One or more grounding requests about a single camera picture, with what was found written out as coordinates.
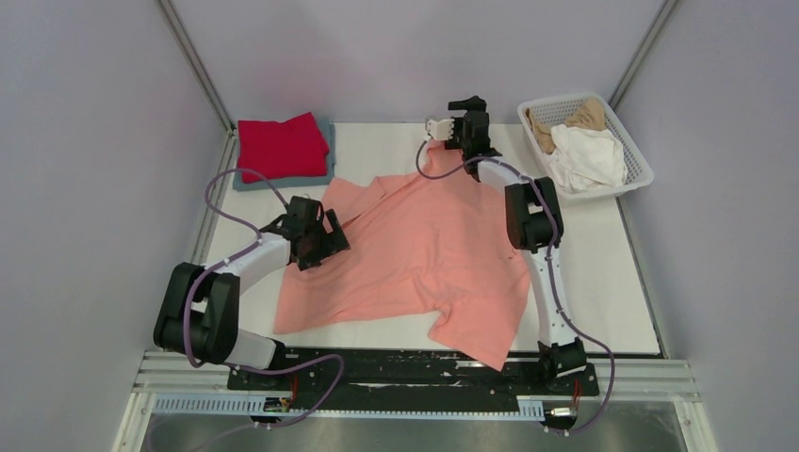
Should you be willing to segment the salmon pink t shirt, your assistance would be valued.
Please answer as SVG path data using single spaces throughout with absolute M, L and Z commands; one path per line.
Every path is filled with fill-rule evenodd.
M 530 275 L 506 234 L 504 198 L 457 171 L 457 150 L 427 148 L 421 172 L 359 186 L 336 178 L 322 202 L 350 248 L 285 270 L 273 330 L 437 312 L 436 343 L 500 370 L 527 307 Z

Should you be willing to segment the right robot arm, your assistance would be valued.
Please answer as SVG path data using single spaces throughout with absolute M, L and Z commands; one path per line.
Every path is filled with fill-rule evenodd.
M 439 139 L 446 148 L 462 152 L 466 173 L 504 197 L 507 236 L 529 269 L 538 314 L 538 380 L 550 393 L 561 393 L 586 369 L 587 355 L 562 300 L 563 217 L 554 183 L 549 177 L 531 178 L 494 148 L 487 103 L 481 97 L 451 101 L 448 110 L 460 115 Z

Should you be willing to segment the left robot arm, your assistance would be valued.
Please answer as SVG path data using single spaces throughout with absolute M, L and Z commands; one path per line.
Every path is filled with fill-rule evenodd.
M 276 356 L 282 343 L 239 326 L 241 295 L 268 275 L 293 266 L 318 267 L 348 250 L 338 215 L 322 202 L 294 196 L 283 214 L 261 228 L 254 241 L 216 263 L 181 263 L 172 273 L 155 322 L 158 347 L 179 352 L 191 365 L 251 368 L 263 388 L 287 379 L 288 365 Z

